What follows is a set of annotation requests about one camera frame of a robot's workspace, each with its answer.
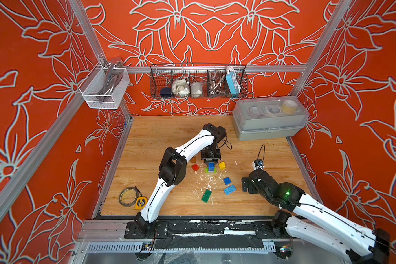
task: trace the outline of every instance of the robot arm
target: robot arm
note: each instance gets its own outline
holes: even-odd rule
[[[302,222],[291,214],[278,211],[273,222],[294,237],[307,240],[350,263],[387,263],[390,235],[381,229],[374,231],[358,225],[314,200],[301,188],[284,182],[277,183],[267,172],[258,168],[249,179],[269,203],[301,215],[322,229]]]
[[[144,235],[149,231],[149,225],[157,219],[170,191],[184,179],[186,164],[190,159],[204,148],[207,148],[207,151],[211,153],[216,149],[217,143],[225,137],[226,129],[206,124],[198,135],[184,145],[176,149],[172,147],[166,149],[159,166],[157,185],[148,199],[148,203],[134,219],[137,228]]]

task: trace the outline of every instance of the black wire basket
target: black wire basket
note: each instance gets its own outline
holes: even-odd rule
[[[226,80],[226,67],[232,66],[240,85],[238,94],[231,94]],[[153,98],[244,98],[248,94],[248,75],[243,65],[221,64],[153,64],[150,66],[150,91]],[[186,80],[189,94],[179,95],[172,92],[176,80]],[[191,94],[191,87],[200,82],[202,94]]]

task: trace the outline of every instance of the transparent plastic sheet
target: transparent plastic sheet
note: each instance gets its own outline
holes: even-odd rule
[[[200,264],[197,253],[192,250],[178,251],[175,253],[166,253],[165,251],[153,253],[153,264]]]

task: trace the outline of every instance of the yellow tape measure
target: yellow tape measure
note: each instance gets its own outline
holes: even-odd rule
[[[147,201],[146,197],[138,197],[135,204],[135,210],[142,209],[147,204]]]

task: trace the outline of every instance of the plastic storage box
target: plastic storage box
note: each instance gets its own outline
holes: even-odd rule
[[[309,115],[295,96],[239,100],[233,126],[241,141],[273,139],[295,135]]]

